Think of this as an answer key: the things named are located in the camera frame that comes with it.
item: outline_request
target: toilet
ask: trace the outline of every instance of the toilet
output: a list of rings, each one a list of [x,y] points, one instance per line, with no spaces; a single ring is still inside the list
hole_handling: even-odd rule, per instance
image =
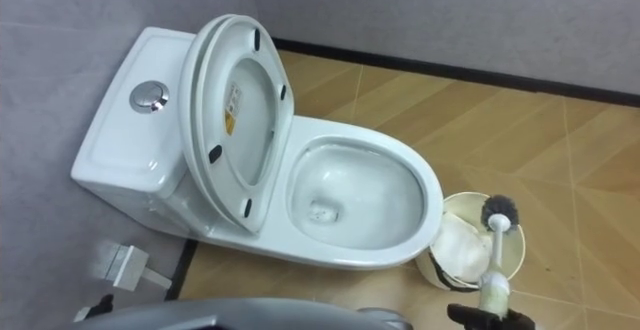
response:
[[[429,164],[382,133],[294,115],[294,93],[250,17],[146,28],[71,177],[149,228],[219,246],[343,269],[420,254],[443,210]]]

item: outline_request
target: toilet seat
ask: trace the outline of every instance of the toilet seat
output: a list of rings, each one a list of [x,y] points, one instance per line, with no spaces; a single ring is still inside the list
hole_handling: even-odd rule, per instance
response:
[[[257,21],[231,15],[205,26],[185,64],[179,101],[188,166],[214,209],[257,233],[293,118],[279,55]]]

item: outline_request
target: warning label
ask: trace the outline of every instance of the warning label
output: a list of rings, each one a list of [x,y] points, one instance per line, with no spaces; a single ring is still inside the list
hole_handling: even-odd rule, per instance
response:
[[[242,91],[238,87],[238,84],[231,83],[231,88],[227,92],[227,101],[225,101],[224,107],[224,124],[227,130],[227,134],[233,134],[233,128],[236,125],[236,119],[240,113],[240,103],[242,101]]]

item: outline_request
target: gray object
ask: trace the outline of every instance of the gray object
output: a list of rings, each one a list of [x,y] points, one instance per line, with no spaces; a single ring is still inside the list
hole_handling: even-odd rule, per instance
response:
[[[135,307],[74,323],[70,330],[413,330],[387,309],[358,312],[293,299],[248,298],[172,301]]]

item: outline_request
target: wooden floor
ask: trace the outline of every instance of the wooden floor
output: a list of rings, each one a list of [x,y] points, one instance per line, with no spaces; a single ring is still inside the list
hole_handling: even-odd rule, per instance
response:
[[[446,195],[515,199],[527,257],[512,308],[546,329],[640,329],[640,110],[281,53],[296,113],[389,134]],[[412,263],[315,268],[201,244],[181,298],[282,296],[387,307],[416,329],[459,329]]]

